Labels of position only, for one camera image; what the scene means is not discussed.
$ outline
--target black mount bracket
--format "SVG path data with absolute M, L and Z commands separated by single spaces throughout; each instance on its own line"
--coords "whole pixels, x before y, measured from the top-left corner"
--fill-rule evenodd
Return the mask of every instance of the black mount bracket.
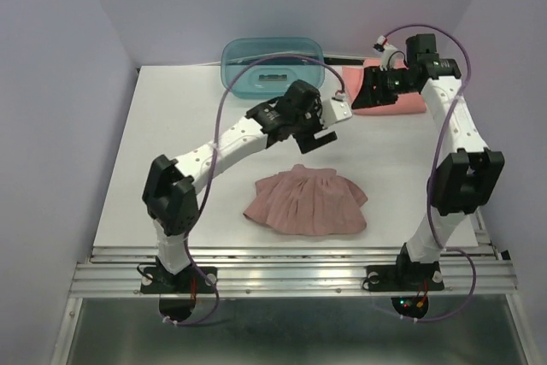
M 201 267 L 200 269 L 216 281 L 218 269 L 216 267 Z M 213 294 L 213 287 L 210 286 L 192 267 L 186 267 L 178 274 L 169 273 L 156 258 L 156 265 L 144 267 L 143 272 L 146 276 L 141 282 L 140 292 L 142 294 L 190 294 L 192 282 L 196 281 L 196 292 L 198 294 Z

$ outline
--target teal plastic container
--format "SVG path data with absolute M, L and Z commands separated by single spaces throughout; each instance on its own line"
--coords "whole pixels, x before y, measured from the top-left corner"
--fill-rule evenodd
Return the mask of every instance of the teal plastic container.
M 246 66 L 267 56 L 291 53 L 324 62 L 321 47 L 309 38 L 240 38 L 228 44 L 222 52 L 222 84 L 230 82 Z M 295 57 L 283 57 L 263 62 L 245 73 L 232 88 L 240 98 L 269 98 L 285 94 L 289 85 L 301 79 L 319 88 L 325 79 L 325 68 Z

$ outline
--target pink skirt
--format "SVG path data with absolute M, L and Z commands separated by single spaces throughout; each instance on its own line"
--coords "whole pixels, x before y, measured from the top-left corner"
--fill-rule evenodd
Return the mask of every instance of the pink skirt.
M 256 182 L 245 217 L 285 234 L 355 234 L 367 227 L 360 208 L 365 193 L 333 168 L 297 164 Z

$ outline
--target folded pink towel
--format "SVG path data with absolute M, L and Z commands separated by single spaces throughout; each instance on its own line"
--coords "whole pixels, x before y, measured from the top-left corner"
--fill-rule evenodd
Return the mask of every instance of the folded pink towel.
M 379 59 L 365 59 L 363 67 L 379 66 Z M 395 62 L 395 68 L 404 68 L 402 61 Z M 353 102 L 363 81 L 364 70 L 362 68 L 342 68 L 342 76 L 347 92 L 350 96 L 350 101 Z M 356 115 L 411 115 L 414 113 L 425 113 L 426 103 L 420 93 L 408 93 L 399 95 L 399 99 L 395 104 L 389 106 L 371 107 L 370 109 L 353 110 Z
M 256 182 L 256 198 L 244 215 L 285 234 L 360 233 L 367 226 L 360 207 L 367 196 L 333 168 L 297 164 Z

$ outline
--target screw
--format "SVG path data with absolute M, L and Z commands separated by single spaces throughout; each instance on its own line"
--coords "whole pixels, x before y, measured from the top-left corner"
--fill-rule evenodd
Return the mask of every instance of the screw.
M 368 273 L 368 280 L 371 284 L 378 284 L 378 273 L 375 273 L 374 271 L 372 273 Z
M 209 273 L 207 274 L 207 278 L 209 281 L 211 281 L 211 284 L 216 284 L 216 275 Z
M 151 281 L 148 277 L 143 277 L 143 278 L 140 280 L 140 283 L 141 283 L 141 285 L 143 285 L 143 286 L 149 286 L 149 285 L 152 283 L 152 281 Z
M 443 275 L 439 271 L 435 271 L 432 277 L 433 282 L 439 284 L 443 280 Z

